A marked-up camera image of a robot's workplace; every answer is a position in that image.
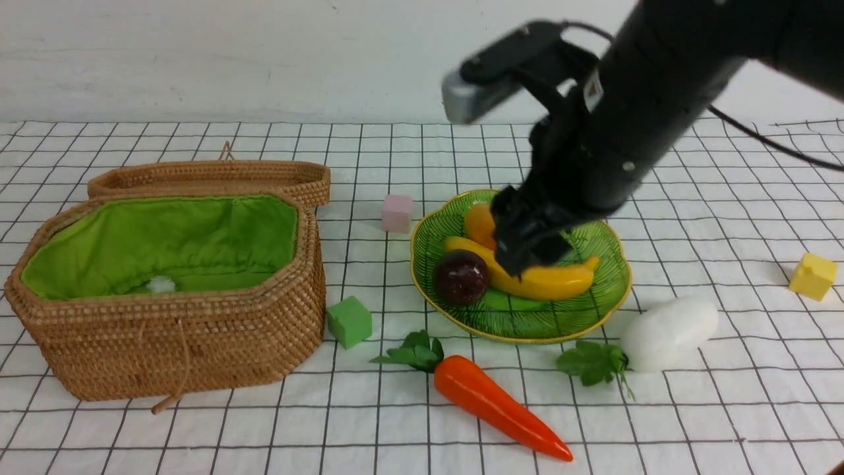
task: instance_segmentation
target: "toy fruit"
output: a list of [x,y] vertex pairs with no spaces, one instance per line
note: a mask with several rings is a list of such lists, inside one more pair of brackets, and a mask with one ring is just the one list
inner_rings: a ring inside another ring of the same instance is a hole
[[490,288],[490,272],[477,254],[464,249],[446,252],[436,263],[434,290],[453,307],[478,302]]
[[521,281],[510,277],[495,262],[495,253],[489,248],[465,237],[451,236],[443,240],[446,252],[467,250],[477,254],[486,263],[490,272],[490,285],[516,297],[532,300],[566,300],[583,294],[595,276],[599,258],[591,256],[583,264],[563,267],[532,267],[522,274]]
[[407,364],[433,374],[436,390],[455,406],[520,445],[562,461],[574,460],[571,450],[551,428],[507,394],[475,362],[460,355],[446,358],[440,341],[432,340],[429,341],[427,331],[415,331],[405,337],[402,346],[388,349],[386,356],[371,362]]
[[492,219],[489,204],[477,203],[469,208],[463,217],[463,230],[469,239],[485,248],[495,250],[495,240],[492,237],[495,221]]
[[[692,354],[718,330],[718,308],[697,296],[675,298],[635,317],[619,345],[578,340],[557,358],[557,369],[580,378],[584,386],[621,379],[625,371],[658,373]],[[628,394],[633,397],[630,387]]]
[[619,345],[627,367],[640,373],[671,369],[718,330],[718,307],[707,298],[684,296],[655,305],[625,328]]

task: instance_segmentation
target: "banana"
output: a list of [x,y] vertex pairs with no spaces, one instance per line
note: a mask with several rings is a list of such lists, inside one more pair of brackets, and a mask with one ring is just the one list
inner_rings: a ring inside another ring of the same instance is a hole
[[443,240],[446,252],[466,250],[477,254],[490,272],[490,285],[510,295],[531,300],[566,300],[583,294],[592,286],[600,259],[593,255],[583,264],[565,267],[532,267],[522,274],[522,280],[510,277],[495,262],[492,249],[465,237],[450,236]]

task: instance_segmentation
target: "white pom-pom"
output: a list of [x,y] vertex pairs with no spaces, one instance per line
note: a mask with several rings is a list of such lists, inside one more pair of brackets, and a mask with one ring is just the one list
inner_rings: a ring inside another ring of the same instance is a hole
[[152,291],[152,293],[175,292],[176,283],[169,277],[155,276],[150,279],[149,284],[147,284],[147,288]]

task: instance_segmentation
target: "grid pattern cloth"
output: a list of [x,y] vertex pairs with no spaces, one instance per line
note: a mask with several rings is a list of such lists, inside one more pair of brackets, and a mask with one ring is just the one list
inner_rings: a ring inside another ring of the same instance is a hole
[[[758,127],[841,163],[837,121]],[[86,199],[120,166],[216,159],[332,168],[317,213],[328,303],[356,296],[374,335],[344,350],[330,333],[276,385],[159,399],[79,402],[51,375],[0,303],[0,475],[823,475],[844,459],[844,271],[823,303],[786,289],[803,253],[844,262],[844,173],[771,152],[715,118],[679,140],[609,224],[634,287],[587,338],[698,293],[721,312],[717,336],[679,368],[583,388],[555,371],[571,344],[517,347],[469,337],[411,283],[408,236],[380,230],[387,193],[414,219],[455,194],[519,183],[530,126],[291,123],[0,123],[0,269],[41,223]],[[427,328],[473,358],[570,445],[569,465],[535,456],[449,405],[422,373],[368,363]]]

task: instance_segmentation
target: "carrot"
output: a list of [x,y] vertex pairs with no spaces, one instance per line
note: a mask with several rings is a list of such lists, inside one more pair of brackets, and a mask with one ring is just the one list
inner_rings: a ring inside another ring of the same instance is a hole
[[565,443],[525,406],[506,393],[472,360],[445,358],[442,344],[425,330],[410,333],[402,346],[390,348],[372,363],[407,364],[434,375],[434,387],[448,401],[486,422],[518,444],[563,461],[574,456]]

